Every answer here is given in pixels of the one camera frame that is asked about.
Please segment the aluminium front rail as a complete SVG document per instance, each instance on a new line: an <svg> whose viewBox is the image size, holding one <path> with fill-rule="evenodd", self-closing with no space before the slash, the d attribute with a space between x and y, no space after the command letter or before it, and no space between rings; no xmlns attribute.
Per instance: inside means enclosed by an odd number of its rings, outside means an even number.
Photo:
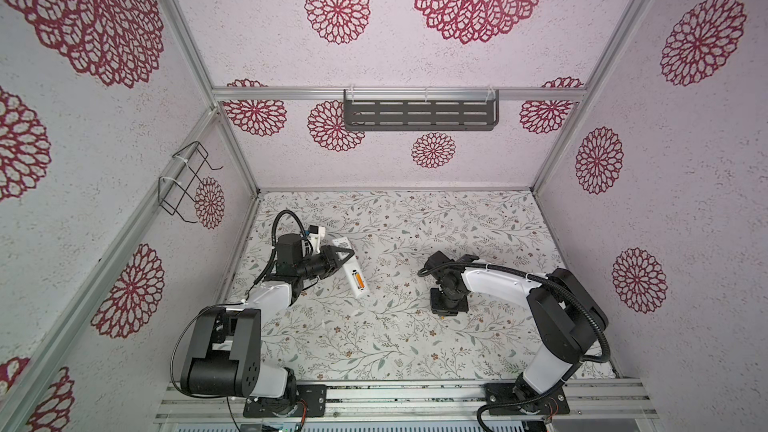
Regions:
<svg viewBox="0 0 768 432"><path fill-rule="evenodd" d="M308 396L304 401L312 411L309 422L414 422L469 421L486 404L502 399L486 390L482 380L417 381L299 381L297 388ZM230 426L236 418L253 423L242 412L253 406L252 398L192 399L169 387L151 423L156 426L222 423ZM561 387L545 401L537 414L503 415L487 411L483 418L491 423L504 420L611 420L659 418L649 393L638 379L576 379Z"/></svg>

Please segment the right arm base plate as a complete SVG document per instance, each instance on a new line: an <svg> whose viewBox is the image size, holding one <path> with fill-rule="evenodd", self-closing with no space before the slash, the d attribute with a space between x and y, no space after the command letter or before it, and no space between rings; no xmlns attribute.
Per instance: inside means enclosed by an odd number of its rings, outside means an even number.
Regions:
<svg viewBox="0 0 768 432"><path fill-rule="evenodd" d="M502 415L567 415L571 409L562 385L536 392L525 383L487 383L483 386L488 411Z"/></svg>

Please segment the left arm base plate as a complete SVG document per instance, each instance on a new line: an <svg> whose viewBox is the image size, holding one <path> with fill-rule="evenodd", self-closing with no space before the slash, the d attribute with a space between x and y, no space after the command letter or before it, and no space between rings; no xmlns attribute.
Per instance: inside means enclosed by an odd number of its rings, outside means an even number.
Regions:
<svg viewBox="0 0 768 432"><path fill-rule="evenodd" d="M290 386L280 398L248 398L243 417L248 419L318 418L325 415L325 384Z"/></svg>

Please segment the orange battery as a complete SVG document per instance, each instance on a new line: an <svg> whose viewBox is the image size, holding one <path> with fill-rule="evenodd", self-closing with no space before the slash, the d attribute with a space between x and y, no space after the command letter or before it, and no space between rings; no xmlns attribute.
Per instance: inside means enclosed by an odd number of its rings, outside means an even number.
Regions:
<svg viewBox="0 0 768 432"><path fill-rule="evenodd" d="M358 289L359 290L365 290L366 289L366 284L365 284L365 280L362 277L362 275L359 272L355 272L354 273L354 278L355 278L355 281L356 281Z"/></svg>

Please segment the dark grey wall shelf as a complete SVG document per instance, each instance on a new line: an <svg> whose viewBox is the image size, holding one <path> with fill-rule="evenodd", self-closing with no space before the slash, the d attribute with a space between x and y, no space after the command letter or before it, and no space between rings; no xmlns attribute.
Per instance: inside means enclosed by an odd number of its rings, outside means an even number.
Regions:
<svg viewBox="0 0 768 432"><path fill-rule="evenodd" d="M342 118L354 132L488 132L499 124L499 101L357 99L343 92Z"/></svg>

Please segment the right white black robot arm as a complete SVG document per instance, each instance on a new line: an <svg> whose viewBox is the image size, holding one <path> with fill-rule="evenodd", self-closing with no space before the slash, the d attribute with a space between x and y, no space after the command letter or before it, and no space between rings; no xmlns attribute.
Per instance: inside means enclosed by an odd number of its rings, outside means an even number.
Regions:
<svg viewBox="0 0 768 432"><path fill-rule="evenodd" d="M609 320L567 269L539 275L485 263L474 255L453 260L436 252L417 275L435 280L430 307L438 316L466 313L471 294L488 295L527 309L541 346L516 380L513 393L520 401L529 404L547 398L582 364L602 364L611 359L606 336Z"/></svg>

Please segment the white remote control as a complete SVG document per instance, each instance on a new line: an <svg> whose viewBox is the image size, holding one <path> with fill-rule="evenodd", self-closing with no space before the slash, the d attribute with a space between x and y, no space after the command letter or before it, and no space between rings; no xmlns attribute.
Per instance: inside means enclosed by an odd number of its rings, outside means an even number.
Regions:
<svg viewBox="0 0 768 432"><path fill-rule="evenodd" d="M339 238L332 239L331 240L331 244L335 245L335 246L348 247L348 248L353 249L352 244L350 243L349 239L346 238L346 237L339 237ZM356 252L355 252L355 257L354 258L352 258L346 264L342 264L341 270L345 274L345 277L347 279L348 284L350 285L350 288L352 290L352 294L353 294L355 299L360 299L363 296L368 294L368 292L369 292L368 283L367 283L367 280L366 280L366 278L365 278L365 276L363 274L362 267L361 267L360 262L359 262L359 260L357 258ZM355 281L355 278L354 278L354 273L355 272L359 272L362 275L362 277L364 278L365 284L366 284L366 289L365 290L359 290L358 289L356 281Z"/></svg>

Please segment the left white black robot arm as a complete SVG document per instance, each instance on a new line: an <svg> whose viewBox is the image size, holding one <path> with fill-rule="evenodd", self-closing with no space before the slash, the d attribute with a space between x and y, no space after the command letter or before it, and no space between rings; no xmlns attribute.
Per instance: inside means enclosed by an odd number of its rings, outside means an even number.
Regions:
<svg viewBox="0 0 768 432"><path fill-rule="evenodd" d="M266 273L247 299L208 306L191 321L180 377L172 380L175 386L199 399L254 397L294 404L295 375L261 357L262 328L295 304L307 281L334 275L354 257L350 247L315 248L301 234L277 238Z"/></svg>

